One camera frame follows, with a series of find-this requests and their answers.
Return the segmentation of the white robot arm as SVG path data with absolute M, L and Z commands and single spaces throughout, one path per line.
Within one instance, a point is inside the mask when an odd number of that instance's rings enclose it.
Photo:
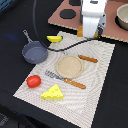
M 92 38 L 96 32 L 100 18 L 104 14 L 107 0 L 83 0 L 83 36 Z

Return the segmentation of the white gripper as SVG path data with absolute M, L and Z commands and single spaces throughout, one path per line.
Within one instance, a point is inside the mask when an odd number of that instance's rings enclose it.
M 83 36 L 85 38 L 92 38 L 97 32 L 98 28 L 104 29 L 106 27 L 105 3 L 83 3 Z

